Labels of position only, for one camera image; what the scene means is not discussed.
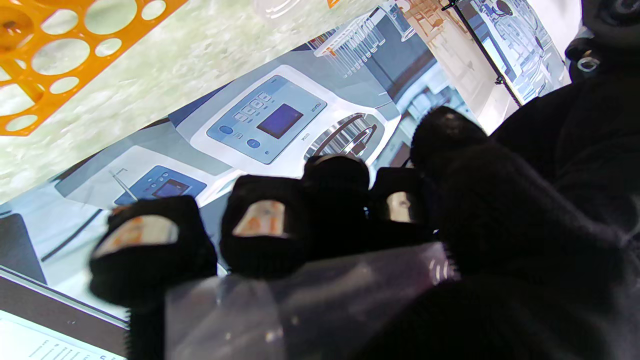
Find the button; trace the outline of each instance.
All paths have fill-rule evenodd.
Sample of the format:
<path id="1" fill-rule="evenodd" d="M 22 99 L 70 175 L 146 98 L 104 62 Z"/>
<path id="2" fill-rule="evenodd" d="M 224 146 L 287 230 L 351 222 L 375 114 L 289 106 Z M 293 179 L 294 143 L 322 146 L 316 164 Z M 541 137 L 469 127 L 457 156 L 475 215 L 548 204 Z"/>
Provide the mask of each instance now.
<path id="1" fill-rule="evenodd" d="M 248 116 L 246 116 L 245 114 L 242 114 L 242 113 L 236 113 L 234 115 L 234 119 L 236 119 L 238 121 L 245 121 L 248 118 L 249 118 Z"/>
<path id="2" fill-rule="evenodd" d="M 262 101 L 260 101 L 260 100 L 255 100 L 255 99 L 254 99 L 254 100 L 251 100 L 251 102 L 250 102 L 249 104 L 251 104 L 251 106 L 253 106 L 253 107 L 254 107 L 254 108 L 256 108 L 256 109 L 259 109 L 259 108 L 261 108 L 261 107 L 262 107 L 262 105 L 264 105 L 264 103 L 263 103 Z"/>
<path id="3" fill-rule="evenodd" d="M 253 113 L 255 113 L 255 110 L 251 106 L 245 106 L 242 111 L 248 115 L 253 115 Z"/>
<path id="4" fill-rule="evenodd" d="M 263 100 L 263 101 L 269 101 L 271 100 L 271 96 L 265 94 L 264 92 L 261 92 L 260 95 L 258 95 L 258 97 Z"/>
<path id="5" fill-rule="evenodd" d="M 231 135 L 234 133 L 234 130 L 226 125 L 222 125 L 220 126 L 220 131 L 222 131 L 223 133 L 227 134 L 227 135 Z"/>
<path id="6" fill-rule="evenodd" d="M 253 147 L 254 149 L 257 149 L 258 147 L 260 147 L 260 142 L 258 142 L 258 140 L 256 139 L 249 139 L 246 142 L 247 145 L 249 145 L 250 147 Z"/>

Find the centrifuge control panel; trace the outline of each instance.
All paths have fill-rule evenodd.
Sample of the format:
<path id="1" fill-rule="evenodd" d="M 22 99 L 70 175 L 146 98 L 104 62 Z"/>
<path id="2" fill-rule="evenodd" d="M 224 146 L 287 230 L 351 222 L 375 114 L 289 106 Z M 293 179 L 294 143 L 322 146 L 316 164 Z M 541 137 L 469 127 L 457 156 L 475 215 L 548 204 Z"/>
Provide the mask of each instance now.
<path id="1" fill-rule="evenodd" d="M 325 107 L 325 101 L 275 75 L 233 105 L 207 135 L 269 164 Z"/>
<path id="2" fill-rule="evenodd" d="M 187 175 L 171 170 L 160 165 L 156 165 L 147 172 L 129 190 L 138 199 L 160 199 L 163 197 L 191 195 L 198 196 L 207 187 L 201 181 L 193 179 Z M 116 199 L 116 205 L 129 205 L 135 200 L 124 192 Z"/>

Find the centrifuge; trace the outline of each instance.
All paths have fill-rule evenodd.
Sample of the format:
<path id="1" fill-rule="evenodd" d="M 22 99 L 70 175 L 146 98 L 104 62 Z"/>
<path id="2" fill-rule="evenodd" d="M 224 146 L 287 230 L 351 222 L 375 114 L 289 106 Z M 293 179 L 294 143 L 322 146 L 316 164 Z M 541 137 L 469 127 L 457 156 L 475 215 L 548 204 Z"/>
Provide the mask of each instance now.
<path id="1" fill-rule="evenodd" d="M 295 177 L 314 154 L 370 165 L 399 120 L 368 69 L 345 79 L 309 49 L 234 80 L 175 125 L 195 149 L 242 172 Z"/>

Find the display screen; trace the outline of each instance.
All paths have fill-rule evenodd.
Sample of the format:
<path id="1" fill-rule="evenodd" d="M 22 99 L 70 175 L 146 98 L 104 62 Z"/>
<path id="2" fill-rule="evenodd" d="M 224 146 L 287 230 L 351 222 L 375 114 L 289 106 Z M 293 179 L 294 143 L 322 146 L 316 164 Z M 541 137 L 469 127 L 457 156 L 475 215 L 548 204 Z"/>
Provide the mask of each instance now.
<path id="1" fill-rule="evenodd" d="M 164 185 L 160 186 L 160 189 L 156 190 L 153 193 L 153 196 L 158 199 L 161 197 L 171 197 L 171 196 L 179 196 L 182 195 L 187 189 L 189 185 L 183 184 L 179 181 L 169 179 Z"/>
<path id="2" fill-rule="evenodd" d="M 258 125 L 258 129 L 279 139 L 301 118 L 302 113 L 287 104 L 283 104 L 269 115 L 268 118 L 264 119 L 264 121 Z"/>

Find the white machine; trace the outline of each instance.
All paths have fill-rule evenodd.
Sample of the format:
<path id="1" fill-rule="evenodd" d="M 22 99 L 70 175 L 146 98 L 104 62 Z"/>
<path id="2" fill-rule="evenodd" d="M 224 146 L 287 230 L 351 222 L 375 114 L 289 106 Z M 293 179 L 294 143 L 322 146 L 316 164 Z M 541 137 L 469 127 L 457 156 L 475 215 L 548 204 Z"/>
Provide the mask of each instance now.
<path id="1" fill-rule="evenodd" d="M 170 123 L 157 127 L 99 152 L 56 184 L 56 189 L 70 200 L 102 209 L 177 195 L 191 195 L 204 206 L 224 194 L 225 185 L 241 175 L 208 157 L 204 157 L 208 166 L 202 166 L 203 161 L 190 154 L 198 152 Z"/>
<path id="2" fill-rule="evenodd" d="M 295 51 L 231 82 L 177 130 L 242 172 L 299 177 L 314 154 L 350 152 L 370 165 L 399 120 L 367 69 L 344 79 L 312 51 Z"/>

